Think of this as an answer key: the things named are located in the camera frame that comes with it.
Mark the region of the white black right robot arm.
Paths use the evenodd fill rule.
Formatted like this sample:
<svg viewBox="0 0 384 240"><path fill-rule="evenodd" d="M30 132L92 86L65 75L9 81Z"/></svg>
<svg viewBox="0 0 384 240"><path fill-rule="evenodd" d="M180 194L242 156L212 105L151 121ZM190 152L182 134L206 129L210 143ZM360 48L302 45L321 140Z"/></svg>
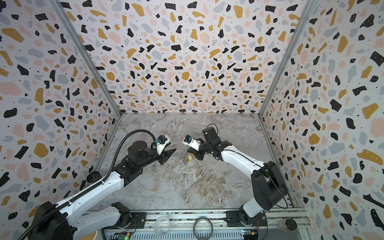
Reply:
<svg viewBox="0 0 384 240"><path fill-rule="evenodd" d="M258 161L238 150L232 143L222 141L213 127L202 131L204 139L185 136L183 144L189 146L188 153L199 161L206 155L232 165L250 178L253 197L239 208L239 219L250 226L256 216L269 211L289 193L279 167L272 161Z"/></svg>

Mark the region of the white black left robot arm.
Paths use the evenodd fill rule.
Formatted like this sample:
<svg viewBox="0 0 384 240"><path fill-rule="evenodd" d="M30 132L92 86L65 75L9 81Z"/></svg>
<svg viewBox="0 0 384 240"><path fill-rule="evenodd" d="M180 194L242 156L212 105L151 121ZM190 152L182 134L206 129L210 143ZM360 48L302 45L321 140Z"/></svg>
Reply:
<svg viewBox="0 0 384 240"><path fill-rule="evenodd" d="M128 154L113 167L108 177L97 177L89 187L56 204L42 204L35 215L31 230L26 230L29 240L77 240L99 229L130 224L130 210L122 203L85 216L94 205L124 188L143 173L144 167L155 162L163 165L176 151L167 150L168 140L156 140L150 147L144 141L136 141L128 148Z"/></svg>

